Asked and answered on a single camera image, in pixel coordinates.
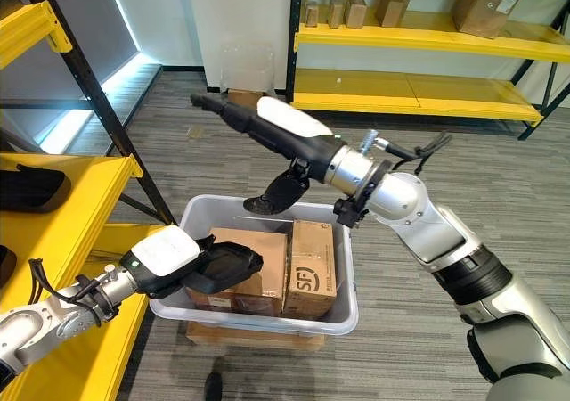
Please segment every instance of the sf logo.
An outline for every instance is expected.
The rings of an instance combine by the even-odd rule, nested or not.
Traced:
[[[319,275],[309,267],[297,267],[297,288],[306,291],[319,290]]]

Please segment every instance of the yellow shelf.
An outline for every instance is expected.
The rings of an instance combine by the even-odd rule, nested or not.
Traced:
[[[291,103],[305,110],[542,119],[508,81],[381,71],[297,69]]]
[[[94,255],[79,273],[90,277],[100,274],[107,263],[117,262],[139,240],[160,227],[105,225],[94,244]],[[147,304],[143,295],[124,301],[110,323],[66,341],[32,365],[7,388],[6,400],[114,400]]]
[[[570,43],[547,25],[508,21],[500,35],[490,39],[458,32],[449,13],[406,12],[401,27],[383,28],[369,9],[362,29],[348,29],[345,25],[330,29],[326,23],[327,11],[326,6],[320,6],[317,27],[306,27],[301,23],[295,37],[295,50],[300,43],[313,43],[402,47],[570,62]]]
[[[0,292],[0,313],[28,303],[31,290],[28,260],[42,258],[52,285],[73,282],[130,176],[142,171],[133,157],[104,158],[1,153],[0,168],[21,163],[63,171],[71,192],[47,214],[0,212],[0,243],[14,251],[14,274]]]
[[[72,49],[61,24],[45,1],[26,4],[0,20],[0,70],[42,39],[47,39],[54,52]]]

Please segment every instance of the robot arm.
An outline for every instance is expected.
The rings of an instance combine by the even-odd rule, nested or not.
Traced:
[[[214,239],[194,241],[181,228],[168,226],[133,246],[118,266],[106,265],[93,279],[80,275],[76,284],[59,291],[46,281],[40,260],[32,260],[32,274],[52,296],[0,315],[0,392],[63,341],[112,320],[121,302],[135,293],[159,299],[182,286],[218,292],[261,269],[263,260],[254,251],[232,242],[214,244]]]
[[[461,320],[472,326],[469,350],[481,374],[495,383],[488,400],[567,399],[570,335],[555,314],[449,209],[434,205],[421,180],[390,173],[389,162],[365,156],[374,144],[423,164],[435,144],[423,154],[407,151],[374,131],[355,151],[317,120],[273,98],[261,98],[257,112],[206,95],[191,100],[291,160],[263,195],[244,202],[246,209],[281,212],[308,189],[309,178],[337,188],[347,195],[335,204],[339,223],[352,227],[369,210],[452,297]]]

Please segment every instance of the small cardboard box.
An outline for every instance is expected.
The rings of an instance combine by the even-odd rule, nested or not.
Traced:
[[[410,0],[380,0],[376,9],[376,19],[381,27],[397,27]]]
[[[197,309],[279,316],[283,304],[287,235],[251,230],[212,228],[216,242],[236,242],[263,257],[260,272],[246,281],[215,294],[188,290]]]
[[[315,319],[337,297],[332,226],[295,220],[283,315]]]
[[[349,29],[361,29],[366,15],[364,0],[348,0],[345,9],[345,23]]]
[[[243,89],[228,89],[228,100],[239,105],[245,105],[253,109],[257,108],[259,98],[264,96],[263,92],[245,91]]]
[[[329,28],[337,29],[342,23],[344,5],[340,0],[330,0],[329,4]]]
[[[494,38],[507,22],[518,0],[456,0],[452,9],[458,31]]]
[[[186,337],[197,345],[241,346],[246,348],[281,348],[317,351],[324,345],[324,334],[301,336],[276,332],[235,330],[188,323]]]
[[[308,2],[305,6],[305,26],[316,27],[319,22],[319,5],[317,2]]]

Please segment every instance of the white plastic bin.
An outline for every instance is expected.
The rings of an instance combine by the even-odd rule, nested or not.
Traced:
[[[350,231],[336,222],[332,207],[315,203],[296,203],[275,216],[259,216],[247,212],[242,207],[242,202],[243,198],[231,196],[196,196],[188,202],[180,226],[192,238],[199,239],[208,236],[212,227],[289,233],[295,218],[331,223],[335,244],[337,298],[330,311],[319,321],[211,312],[196,309],[186,292],[180,290],[164,299],[151,300],[152,312],[166,319],[195,321],[241,330],[336,336],[351,332],[358,323],[358,306]]]

